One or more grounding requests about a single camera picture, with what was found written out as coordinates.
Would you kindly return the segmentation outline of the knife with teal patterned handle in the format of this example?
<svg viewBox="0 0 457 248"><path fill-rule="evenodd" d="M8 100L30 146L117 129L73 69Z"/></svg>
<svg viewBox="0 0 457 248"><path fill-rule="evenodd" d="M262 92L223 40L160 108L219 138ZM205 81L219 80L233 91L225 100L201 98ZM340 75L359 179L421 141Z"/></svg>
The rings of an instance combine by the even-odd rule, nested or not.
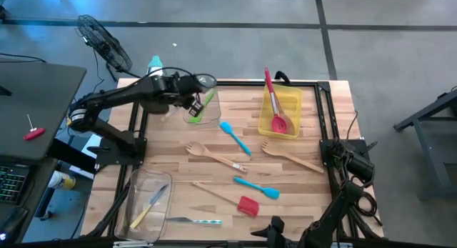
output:
<svg viewBox="0 0 457 248"><path fill-rule="evenodd" d="M218 219L189 219L188 217L169 217L171 222L186 222L192 224L222 225L223 221Z"/></svg>

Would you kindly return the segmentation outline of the laptop with backlit keyboard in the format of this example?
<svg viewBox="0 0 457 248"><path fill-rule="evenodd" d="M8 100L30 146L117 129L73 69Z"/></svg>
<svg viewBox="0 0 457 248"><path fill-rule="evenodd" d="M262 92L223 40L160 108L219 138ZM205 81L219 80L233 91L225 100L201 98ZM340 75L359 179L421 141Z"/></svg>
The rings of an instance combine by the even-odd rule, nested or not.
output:
<svg viewBox="0 0 457 248"><path fill-rule="evenodd" d="M30 167L0 162L0 203L18 204L29 179Z"/></svg>

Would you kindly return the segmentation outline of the blue silicone spoon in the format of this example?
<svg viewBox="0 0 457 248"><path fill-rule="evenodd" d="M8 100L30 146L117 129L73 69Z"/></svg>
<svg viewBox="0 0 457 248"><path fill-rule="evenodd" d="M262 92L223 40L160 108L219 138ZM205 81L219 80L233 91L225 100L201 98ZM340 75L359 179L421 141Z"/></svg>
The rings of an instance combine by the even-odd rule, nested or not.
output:
<svg viewBox="0 0 457 248"><path fill-rule="evenodd" d="M232 126L228 122L223 121L219 124L219 126L225 133L229 134L236 141L245 153L251 156L251 150L234 134Z"/></svg>

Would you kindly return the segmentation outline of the wooden spoon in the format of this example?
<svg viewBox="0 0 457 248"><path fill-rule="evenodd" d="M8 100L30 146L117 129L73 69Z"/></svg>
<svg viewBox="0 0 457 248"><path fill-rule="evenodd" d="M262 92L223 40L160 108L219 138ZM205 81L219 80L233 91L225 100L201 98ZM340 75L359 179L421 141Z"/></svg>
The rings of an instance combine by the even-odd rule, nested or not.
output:
<svg viewBox="0 0 457 248"><path fill-rule="evenodd" d="M283 108L282 108L282 106L281 106L281 104L279 102L279 98L277 96L275 96L275 99L276 99L276 106L278 108L278 114L285 121L286 126L287 126L286 134L294 135L295 134L295 126L293 125L293 122L291 121L290 117L287 116L285 111L283 110Z"/></svg>

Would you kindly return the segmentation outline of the black device with green light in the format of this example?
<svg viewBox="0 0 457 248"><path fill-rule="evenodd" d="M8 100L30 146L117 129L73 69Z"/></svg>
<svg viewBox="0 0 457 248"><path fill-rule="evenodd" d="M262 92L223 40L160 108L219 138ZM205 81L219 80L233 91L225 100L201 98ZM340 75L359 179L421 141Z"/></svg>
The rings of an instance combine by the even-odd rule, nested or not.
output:
<svg viewBox="0 0 457 248"><path fill-rule="evenodd" d="M27 209L17 207L10 213L6 220L0 224L0 244L11 244L16 241L27 214Z"/></svg>

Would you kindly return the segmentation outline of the black desk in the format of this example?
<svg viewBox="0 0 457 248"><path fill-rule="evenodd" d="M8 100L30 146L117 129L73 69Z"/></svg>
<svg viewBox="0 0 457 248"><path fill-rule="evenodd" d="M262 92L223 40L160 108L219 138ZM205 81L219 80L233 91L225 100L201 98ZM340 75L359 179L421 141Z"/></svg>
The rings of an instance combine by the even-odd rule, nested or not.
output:
<svg viewBox="0 0 457 248"><path fill-rule="evenodd" d="M0 62L0 157L40 160L46 156L87 69L42 62ZM46 132L25 141L30 125Z"/></svg>

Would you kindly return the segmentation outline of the black aluminium table frame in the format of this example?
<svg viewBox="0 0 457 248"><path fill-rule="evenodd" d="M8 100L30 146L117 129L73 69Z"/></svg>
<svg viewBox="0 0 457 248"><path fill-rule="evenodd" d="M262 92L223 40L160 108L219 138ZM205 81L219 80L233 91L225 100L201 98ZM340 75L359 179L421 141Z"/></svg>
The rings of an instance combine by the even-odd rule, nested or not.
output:
<svg viewBox="0 0 457 248"><path fill-rule="evenodd" d="M366 146L354 120L354 106L347 81L302 81L294 86L302 91L300 134L295 139L273 139L287 152L321 166L320 143L324 137L338 134L349 137L359 149ZM263 90L261 80L226 79L219 83L221 120L251 150L251 156L225 134L218 124L191 126L178 112L162 122L156 115L142 120L141 112L132 105L111 110L109 122L119 129L133 127L146 137L143 168L165 172L173 180L169 217L218 219L222 225L192 224L167 221L156 246L209 246L225 243L242 247L263 247L265 239L251 232L265 228L272 216L285 221L284 236L298 240L310 223L321 217L331 203L327 174L314 172L290 159L274 157L261 149L264 135L257 126L260 119ZM215 159L190 154L189 142L199 142L214 154L248 169L240 172ZM270 199L257 189L236 183L239 177L261 187L280 191L278 199ZM230 197L246 196L260 205L258 215L250 217L237 211L236 205L195 187L201 182Z"/></svg>

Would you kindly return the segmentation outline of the knife with yellow handle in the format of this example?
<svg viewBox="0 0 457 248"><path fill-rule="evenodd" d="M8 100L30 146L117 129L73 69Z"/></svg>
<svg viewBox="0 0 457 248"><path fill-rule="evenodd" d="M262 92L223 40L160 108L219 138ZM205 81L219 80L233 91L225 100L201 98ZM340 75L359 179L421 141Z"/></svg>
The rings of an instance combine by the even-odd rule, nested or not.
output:
<svg viewBox="0 0 457 248"><path fill-rule="evenodd" d="M130 229L153 231L162 228L169 207L170 184L164 184L147 200L130 223Z"/></svg>

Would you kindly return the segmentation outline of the dark metal stand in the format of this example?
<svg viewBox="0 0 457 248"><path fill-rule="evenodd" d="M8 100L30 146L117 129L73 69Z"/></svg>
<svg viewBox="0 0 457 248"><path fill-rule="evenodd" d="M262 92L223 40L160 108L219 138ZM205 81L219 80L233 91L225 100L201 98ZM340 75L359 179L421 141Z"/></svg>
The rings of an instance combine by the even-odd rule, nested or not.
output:
<svg viewBox="0 0 457 248"><path fill-rule="evenodd" d="M420 200L457 198L447 167L457 167L457 86L431 104L393 125L397 132L416 131L434 186L418 195Z"/></svg>

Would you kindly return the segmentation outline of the red-handled hex key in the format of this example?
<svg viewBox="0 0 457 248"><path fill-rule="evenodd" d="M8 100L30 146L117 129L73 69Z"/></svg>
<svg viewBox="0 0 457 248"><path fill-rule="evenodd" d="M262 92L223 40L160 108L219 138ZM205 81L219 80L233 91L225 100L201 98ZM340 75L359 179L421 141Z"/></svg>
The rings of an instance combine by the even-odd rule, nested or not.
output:
<svg viewBox="0 0 457 248"><path fill-rule="evenodd" d="M37 127L35 127L33 125L31 117L29 116L29 114L27 114L27 119L29 121L30 130L29 130L29 133L24 135L24 137L23 137L23 139L25 141L31 141L31 140L33 140L35 138L40 137L41 135L43 135L46 132L45 128L37 128Z"/></svg>

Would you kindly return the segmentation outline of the green silicone spatula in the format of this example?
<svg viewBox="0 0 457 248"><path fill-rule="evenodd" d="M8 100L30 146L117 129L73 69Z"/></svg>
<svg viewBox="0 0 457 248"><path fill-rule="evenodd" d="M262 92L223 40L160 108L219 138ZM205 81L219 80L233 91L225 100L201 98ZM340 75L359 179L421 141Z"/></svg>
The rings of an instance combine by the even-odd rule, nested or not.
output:
<svg viewBox="0 0 457 248"><path fill-rule="evenodd" d="M200 96L201 103L204 105L204 110L198 117L190 116L188 123L190 124L208 124L217 119L219 115L219 103L217 102L217 90L215 88Z"/></svg>

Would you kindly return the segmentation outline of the red spatula wooden handle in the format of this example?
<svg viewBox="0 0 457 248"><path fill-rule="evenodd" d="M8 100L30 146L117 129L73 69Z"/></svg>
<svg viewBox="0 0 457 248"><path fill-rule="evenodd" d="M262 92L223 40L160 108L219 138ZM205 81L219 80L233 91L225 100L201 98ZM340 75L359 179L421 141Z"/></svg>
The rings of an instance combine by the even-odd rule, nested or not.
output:
<svg viewBox="0 0 457 248"><path fill-rule="evenodd" d="M251 198L248 198L246 196L241 196L240 198L230 197L215 191L214 189L210 188L205 184L202 184L201 182L193 182L192 184L195 187L198 187L232 204L235 204L238 212L249 215L250 217L256 217L258 215L260 205L257 201Z"/></svg>

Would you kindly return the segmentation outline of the blue silicone spatula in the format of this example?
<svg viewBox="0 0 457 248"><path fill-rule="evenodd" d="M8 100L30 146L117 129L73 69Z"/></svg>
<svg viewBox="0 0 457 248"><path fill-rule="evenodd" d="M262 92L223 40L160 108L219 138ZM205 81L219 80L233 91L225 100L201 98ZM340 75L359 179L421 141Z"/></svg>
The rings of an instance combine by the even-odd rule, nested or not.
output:
<svg viewBox="0 0 457 248"><path fill-rule="evenodd" d="M245 185L247 187L251 187L253 189L257 189L260 192L263 192L265 196L267 196L270 199L278 199L280 196L280 191L271 187L261 187L259 185L250 183L249 181L246 181L245 179L239 178L239 177L234 177L233 180L238 183Z"/></svg>

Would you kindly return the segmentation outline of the black floor fan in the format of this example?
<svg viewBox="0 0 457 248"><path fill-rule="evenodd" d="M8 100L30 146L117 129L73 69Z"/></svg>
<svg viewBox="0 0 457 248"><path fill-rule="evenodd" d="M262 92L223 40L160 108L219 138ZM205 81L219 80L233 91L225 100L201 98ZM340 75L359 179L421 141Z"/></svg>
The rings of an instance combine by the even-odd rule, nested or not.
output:
<svg viewBox="0 0 457 248"><path fill-rule="evenodd" d="M130 72L132 61L119 40L112 36L93 16L79 15L76 25L85 44L102 57L108 67L114 68L117 72L139 77Z"/></svg>

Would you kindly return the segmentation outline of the plain wooden spork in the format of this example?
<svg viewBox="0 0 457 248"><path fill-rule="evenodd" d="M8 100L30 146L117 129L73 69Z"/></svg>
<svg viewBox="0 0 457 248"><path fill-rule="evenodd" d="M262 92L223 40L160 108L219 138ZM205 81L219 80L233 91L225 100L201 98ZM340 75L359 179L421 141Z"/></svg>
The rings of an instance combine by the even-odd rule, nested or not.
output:
<svg viewBox="0 0 457 248"><path fill-rule="evenodd" d="M310 162L304 161L302 159L299 159L298 157L295 157L294 155L288 153L283 147L281 147L279 144L275 144L270 141L264 141L261 144L261 148L264 152L267 154L270 154L272 156L276 157L284 157L287 159L290 159L291 161L300 164L312 171L318 172L320 174L324 173L324 170L321 167L318 167Z"/></svg>

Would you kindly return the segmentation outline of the gray spatula wooden handle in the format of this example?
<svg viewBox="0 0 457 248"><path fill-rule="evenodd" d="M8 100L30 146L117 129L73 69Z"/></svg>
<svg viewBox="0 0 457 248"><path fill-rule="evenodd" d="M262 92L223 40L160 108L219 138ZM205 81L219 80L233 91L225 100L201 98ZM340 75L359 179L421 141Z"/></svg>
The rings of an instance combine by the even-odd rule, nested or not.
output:
<svg viewBox="0 0 457 248"><path fill-rule="evenodd" d="M176 112L180 110L179 106L170 106L169 111L166 112L162 117L161 121L165 122L169 117L173 116Z"/></svg>

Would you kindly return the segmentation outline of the tall clear plastic container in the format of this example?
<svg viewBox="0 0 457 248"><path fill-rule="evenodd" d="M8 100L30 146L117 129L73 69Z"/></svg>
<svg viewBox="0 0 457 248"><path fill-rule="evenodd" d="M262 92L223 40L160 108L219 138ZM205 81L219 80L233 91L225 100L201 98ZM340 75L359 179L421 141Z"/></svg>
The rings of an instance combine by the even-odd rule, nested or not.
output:
<svg viewBox="0 0 457 248"><path fill-rule="evenodd" d="M216 78L210 74L194 74L192 78L199 90L191 95L191 108L183 112L183 120L194 126L216 124L221 116Z"/></svg>

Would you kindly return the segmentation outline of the yellow plastic bin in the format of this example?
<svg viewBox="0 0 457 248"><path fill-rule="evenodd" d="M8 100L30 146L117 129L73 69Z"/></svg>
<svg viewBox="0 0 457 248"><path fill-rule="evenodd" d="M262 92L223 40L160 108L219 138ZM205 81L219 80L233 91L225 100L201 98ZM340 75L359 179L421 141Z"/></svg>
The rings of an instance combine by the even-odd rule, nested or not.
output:
<svg viewBox="0 0 457 248"><path fill-rule="evenodd" d="M290 117L295 126L295 134L279 134L272 131L271 120L273 119L273 109L267 87L263 91L263 101L261 105L260 119L258 121L258 132L261 135L275 137L281 139L295 139L300 134L301 127L301 101L302 91L296 87L273 85L275 95L279 98L279 102Z"/></svg>

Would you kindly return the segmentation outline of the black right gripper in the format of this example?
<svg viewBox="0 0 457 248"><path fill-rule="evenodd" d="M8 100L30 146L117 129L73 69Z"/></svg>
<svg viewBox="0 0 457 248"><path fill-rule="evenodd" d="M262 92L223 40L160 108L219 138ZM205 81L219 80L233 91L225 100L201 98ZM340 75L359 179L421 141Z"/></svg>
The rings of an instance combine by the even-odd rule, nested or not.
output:
<svg viewBox="0 0 457 248"><path fill-rule="evenodd" d="M268 248L303 248L299 242L294 242L283 236L285 223L278 216L272 216L271 223L265 229L251 232L252 236L267 238Z"/></svg>

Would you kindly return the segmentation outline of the red slotted spoon metal shaft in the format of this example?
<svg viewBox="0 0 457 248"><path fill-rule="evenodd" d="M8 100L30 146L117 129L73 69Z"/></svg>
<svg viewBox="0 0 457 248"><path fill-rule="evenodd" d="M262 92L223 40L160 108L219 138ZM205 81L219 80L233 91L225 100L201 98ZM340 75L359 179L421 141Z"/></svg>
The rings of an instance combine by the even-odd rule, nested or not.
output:
<svg viewBox="0 0 457 248"><path fill-rule="evenodd" d="M271 128L273 132L285 134L287 132L286 121L279 115L278 107L276 105L276 96L273 89L271 74L267 67L264 68L265 82L269 92L271 106L273 109L273 119L271 120Z"/></svg>

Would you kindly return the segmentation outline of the large clear plastic bin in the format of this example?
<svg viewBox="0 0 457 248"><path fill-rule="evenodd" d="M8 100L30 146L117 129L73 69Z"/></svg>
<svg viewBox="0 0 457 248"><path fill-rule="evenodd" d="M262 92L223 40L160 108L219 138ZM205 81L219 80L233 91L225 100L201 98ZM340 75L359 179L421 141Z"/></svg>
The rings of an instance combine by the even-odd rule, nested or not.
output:
<svg viewBox="0 0 457 248"><path fill-rule="evenodd" d="M169 214L169 207L172 194L172 177L170 174L155 172L145 169L137 169L131 173L131 186L126 198L119 209L116 228L114 234L119 239L141 240L155 242L162 235L166 224L166 218ZM130 229L130 223L139 214L141 209L147 203L147 200L153 195L159 187L164 184L170 184L169 190L169 207L162 228L153 231Z"/></svg>

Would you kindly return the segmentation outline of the white and yellow can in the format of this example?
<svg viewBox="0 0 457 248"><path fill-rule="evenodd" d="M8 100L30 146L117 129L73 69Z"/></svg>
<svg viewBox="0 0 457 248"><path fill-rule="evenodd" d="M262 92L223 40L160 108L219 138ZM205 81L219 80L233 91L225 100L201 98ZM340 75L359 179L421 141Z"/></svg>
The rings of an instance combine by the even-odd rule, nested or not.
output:
<svg viewBox="0 0 457 248"><path fill-rule="evenodd" d="M73 176L60 171L54 171L48 183L48 188L71 190L76 185L76 179Z"/></svg>

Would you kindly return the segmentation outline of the wooden spork with label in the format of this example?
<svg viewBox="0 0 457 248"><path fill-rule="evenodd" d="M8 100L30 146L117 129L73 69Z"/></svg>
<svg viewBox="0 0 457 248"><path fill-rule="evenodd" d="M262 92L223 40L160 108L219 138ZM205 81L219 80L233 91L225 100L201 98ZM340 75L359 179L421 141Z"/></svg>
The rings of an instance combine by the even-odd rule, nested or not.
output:
<svg viewBox="0 0 457 248"><path fill-rule="evenodd" d="M218 162L221 162L229 167L232 167L240 172L248 173L248 169L240 164L237 164L229 159L226 159L220 155L214 154L209 149L207 149L203 144L199 142L189 142L186 145L186 150L193 155L200 157L209 157L215 159Z"/></svg>

